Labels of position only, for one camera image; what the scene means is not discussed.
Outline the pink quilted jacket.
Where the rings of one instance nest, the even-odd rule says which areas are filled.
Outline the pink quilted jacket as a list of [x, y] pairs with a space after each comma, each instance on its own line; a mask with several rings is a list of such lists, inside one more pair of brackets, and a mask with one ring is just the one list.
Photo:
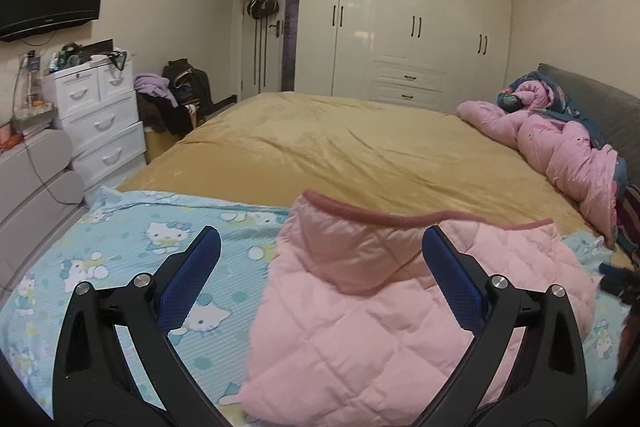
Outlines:
[[516, 287], [563, 286], [580, 335], [589, 334], [596, 288], [553, 221], [386, 215], [306, 191], [279, 232], [250, 328], [239, 394], [248, 415], [280, 426], [407, 426], [418, 417], [472, 339], [423, 259], [432, 225]]

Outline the white bedroom door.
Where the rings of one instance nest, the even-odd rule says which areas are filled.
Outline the white bedroom door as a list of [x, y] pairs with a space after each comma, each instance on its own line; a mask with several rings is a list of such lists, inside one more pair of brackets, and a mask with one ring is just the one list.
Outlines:
[[254, 20], [246, 8], [250, 0], [241, 0], [240, 97], [279, 92], [282, 88], [282, 65], [286, 4], [279, 0], [277, 14]]

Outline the striped dark pillow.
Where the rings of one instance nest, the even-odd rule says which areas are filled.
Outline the striped dark pillow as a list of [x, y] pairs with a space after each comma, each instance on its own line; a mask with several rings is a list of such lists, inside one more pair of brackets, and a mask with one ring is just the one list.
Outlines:
[[616, 202], [617, 243], [634, 265], [639, 265], [640, 193], [629, 184]]

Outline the pink puffy coat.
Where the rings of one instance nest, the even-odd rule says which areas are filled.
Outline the pink puffy coat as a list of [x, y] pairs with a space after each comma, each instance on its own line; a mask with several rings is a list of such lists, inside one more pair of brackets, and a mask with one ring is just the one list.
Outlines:
[[494, 103], [465, 101], [456, 114], [491, 140], [517, 150], [576, 202], [606, 245], [615, 245], [616, 205], [627, 187], [626, 160], [555, 81], [530, 72], [500, 91]]

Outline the dark grey headboard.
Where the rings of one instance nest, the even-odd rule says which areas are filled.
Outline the dark grey headboard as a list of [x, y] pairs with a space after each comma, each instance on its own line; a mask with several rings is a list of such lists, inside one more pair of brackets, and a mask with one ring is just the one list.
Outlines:
[[598, 80], [540, 63], [538, 72], [557, 83], [626, 160], [628, 181], [639, 184], [639, 99]]

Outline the blue Hello Kitty sheet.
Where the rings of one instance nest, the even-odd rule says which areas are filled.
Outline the blue Hello Kitty sheet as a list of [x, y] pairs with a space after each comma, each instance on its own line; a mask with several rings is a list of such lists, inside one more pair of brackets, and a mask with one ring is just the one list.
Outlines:
[[45, 411], [52, 410], [58, 336], [74, 288], [128, 283], [188, 247], [202, 228], [221, 256], [183, 325], [169, 338], [196, 382], [235, 426], [255, 426], [240, 401], [250, 328], [291, 208], [162, 192], [104, 190], [91, 210], [29, 268], [1, 311], [1, 349]]

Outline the grey low cabinet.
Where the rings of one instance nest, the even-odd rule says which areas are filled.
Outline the grey low cabinet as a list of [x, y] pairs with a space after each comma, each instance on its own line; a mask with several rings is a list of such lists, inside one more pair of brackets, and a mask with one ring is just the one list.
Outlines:
[[1, 292], [80, 216], [84, 181], [70, 164], [72, 141], [47, 129], [1, 154]]

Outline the tan bed blanket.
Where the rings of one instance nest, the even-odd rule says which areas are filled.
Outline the tan bed blanket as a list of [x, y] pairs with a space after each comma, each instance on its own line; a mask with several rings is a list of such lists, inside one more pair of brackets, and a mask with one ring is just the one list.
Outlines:
[[516, 150], [432, 110], [293, 92], [248, 98], [124, 183], [264, 206], [307, 190], [367, 210], [457, 210], [497, 225], [552, 219], [593, 232], [577, 202]]

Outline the white drawer chest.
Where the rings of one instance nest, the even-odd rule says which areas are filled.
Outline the white drawer chest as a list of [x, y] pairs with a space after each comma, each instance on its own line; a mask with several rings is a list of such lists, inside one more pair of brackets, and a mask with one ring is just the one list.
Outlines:
[[44, 99], [56, 109], [54, 127], [72, 141], [72, 169], [91, 206], [101, 187], [118, 187], [146, 166], [143, 124], [131, 58], [121, 50], [52, 72]]

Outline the purple garment on chair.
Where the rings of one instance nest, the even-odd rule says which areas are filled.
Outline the purple garment on chair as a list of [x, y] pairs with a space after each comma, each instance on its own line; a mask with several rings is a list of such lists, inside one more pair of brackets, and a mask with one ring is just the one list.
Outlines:
[[170, 81], [160, 75], [140, 74], [134, 77], [134, 90], [138, 93], [152, 96], [152, 98], [163, 98], [168, 101], [172, 107], [177, 107], [178, 102], [175, 95], [169, 89]]

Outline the black bag on chair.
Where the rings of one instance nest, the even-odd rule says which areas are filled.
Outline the black bag on chair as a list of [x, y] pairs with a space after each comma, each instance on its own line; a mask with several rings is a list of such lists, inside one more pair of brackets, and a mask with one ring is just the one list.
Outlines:
[[206, 72], [193, 67], [186, 58], [179, 58], [168, 62], [163, 68], [163, 76], [169, 80], [169, 90], [178, 103], [194, 106], [196, 122], [203, 124], [214, 111]]

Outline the white wardrobe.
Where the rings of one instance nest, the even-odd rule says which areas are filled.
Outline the white wardrobe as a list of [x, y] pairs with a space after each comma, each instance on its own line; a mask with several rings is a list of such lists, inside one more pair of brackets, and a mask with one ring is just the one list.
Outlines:
[[506, 78], [511, 8], [511, 0], [288, 0], [280, 91], [442, 113], [490, 100]]

